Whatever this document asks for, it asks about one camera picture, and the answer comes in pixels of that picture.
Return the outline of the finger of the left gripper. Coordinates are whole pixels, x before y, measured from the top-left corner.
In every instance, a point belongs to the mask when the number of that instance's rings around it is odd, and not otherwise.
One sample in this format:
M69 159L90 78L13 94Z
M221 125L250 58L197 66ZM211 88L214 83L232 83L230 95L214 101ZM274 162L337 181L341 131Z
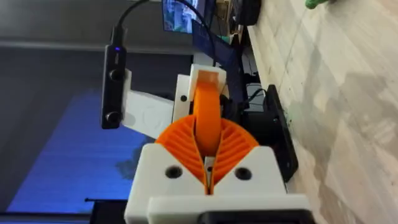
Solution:
M226 71L192 64L189 75L177 77L174 111L176 121L195 116L194 137L203 156L214 156L221 141L220 95L226 86Z

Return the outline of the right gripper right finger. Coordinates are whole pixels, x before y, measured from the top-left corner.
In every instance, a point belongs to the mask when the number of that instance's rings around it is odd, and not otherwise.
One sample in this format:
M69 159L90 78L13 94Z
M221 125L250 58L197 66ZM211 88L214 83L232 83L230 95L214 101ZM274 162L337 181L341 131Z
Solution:
M221 120L221 141L212 172L213 195L284 194L275 155L238 124Z

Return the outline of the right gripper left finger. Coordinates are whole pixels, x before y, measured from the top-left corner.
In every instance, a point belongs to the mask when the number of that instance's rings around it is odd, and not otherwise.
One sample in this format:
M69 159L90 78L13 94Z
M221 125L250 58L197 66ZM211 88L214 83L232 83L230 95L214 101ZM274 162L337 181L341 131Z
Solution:
M146 144L124 211L126 223L196 223L208 195L207 175L188 115Z

